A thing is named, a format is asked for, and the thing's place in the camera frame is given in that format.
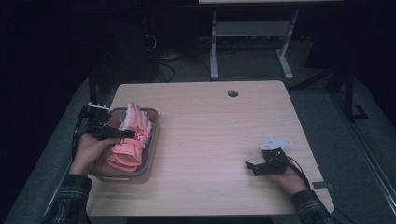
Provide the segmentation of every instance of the pink cloth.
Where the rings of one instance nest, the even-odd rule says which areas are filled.
[[[107,157],[107,163],[119,170],[132,172],[142,164],[145,144],[149,141],[152,123],[145,111],[138,105],[129,103],[124,122],[120,130],[136,131],[134,138],[124,138],[116,144]]]

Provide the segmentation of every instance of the forearm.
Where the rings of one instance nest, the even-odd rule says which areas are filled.
[[[43,223],[89,223],[86,207],[92,181],[85,175],[68,175]]]
[[[291,202],[303,224],[340,223],[327,211],[313,190],[303,190],[291,197]]]

